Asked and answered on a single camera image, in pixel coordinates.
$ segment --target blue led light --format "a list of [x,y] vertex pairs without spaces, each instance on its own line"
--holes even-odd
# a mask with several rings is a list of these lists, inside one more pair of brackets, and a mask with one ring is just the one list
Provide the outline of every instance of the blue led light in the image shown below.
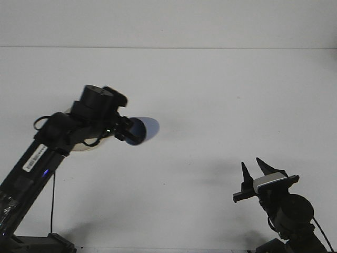
[[44,177],[48,172],[49,172],[49,170],[46,170],[46,171],[43,173],[42,177]]

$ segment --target white table surface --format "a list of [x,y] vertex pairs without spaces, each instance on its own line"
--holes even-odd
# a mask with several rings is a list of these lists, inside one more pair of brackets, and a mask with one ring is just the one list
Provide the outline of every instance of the white table surface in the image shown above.
[[[277,235],[257,198],[233,203],[240,162],[260,157],[300,182],[337,245],[337,50],[0,48],[0,178],[32,142],[32,123],[84,85],[109,85],[122,115],[158,120],[139,147],[115,138],[57,171],[54,230],[77,246],[252,249]],[[51,184],[17,235],[49,232]],[[319,231],[316,234],[322,239]]]

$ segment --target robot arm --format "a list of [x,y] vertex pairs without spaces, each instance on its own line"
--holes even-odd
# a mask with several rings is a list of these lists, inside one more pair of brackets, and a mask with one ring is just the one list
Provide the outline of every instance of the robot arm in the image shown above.
[[299,176],[289,177],[284,170],[274,169],[259,158],[257,162],[264,176],[253,180],[242,163],[244,181],[233,200],[257,196],[270,227],[287,243],[274,239],[258,247],[256,253],[326,253],[313,232],[315,226],[310,224],[314,216],[312,205],[304,197],[289,193],[289,187],[298,182]]
[[[34,141],[0,185],[0,248],[10,240],[37,196],[74,145],[97,145],[114,135],[130,144],[140,144],[143,136],[131,133],[134,119],[120,116],[126,106],[124,95],[109,87],[87,85],[70,113],[57,112],[34,136]],[[93,144],[86,139],[96,138]]]

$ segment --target white label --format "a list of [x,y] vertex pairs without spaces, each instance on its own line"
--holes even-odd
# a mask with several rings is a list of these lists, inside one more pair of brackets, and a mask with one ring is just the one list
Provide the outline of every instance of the white label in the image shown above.
[[40,144],[35,152],[32,154],[32,156],[28,159],[28,161],[23,166],[23,170],[30,172],[34,165],[37,163],[37,161],[40,159],[40,157],[44,154],[44,152],[47,150],[47,146]]

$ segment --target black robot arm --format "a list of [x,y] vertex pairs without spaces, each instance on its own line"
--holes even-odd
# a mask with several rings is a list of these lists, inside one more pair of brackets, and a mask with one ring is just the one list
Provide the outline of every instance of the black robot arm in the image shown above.
[[258,247],[256,253],[326,253],[314,234],[315,226],[310,223],[314,216],[312,205],[304,197],[289,193],[289,187],[298,182],[299,176],[289,177],[284,170],[274,169],[259,158],[257,162],[264,176],[253,180],[242,163],[244,181],[233,200],[257,196],[271,229],[287,243],[274,239]]
[[[87,85],[70,113],[57,112],[45,117],[48,120],[34,136],[35,140],[0,185],[1,253],[14,252],[9,250],[18,247],[13,246],[15,243],[11,241],[13,233],[76,144],[94,146],[101,139],[112,135],[132,144],[143,141],[145,136],[135,136],[130,132],[133,119],[120,116],[117,112],[118,107],[126,106],[126,103],[124,95],[109,87]],[[92,144],[85,142],[91,138],[96,141]]]

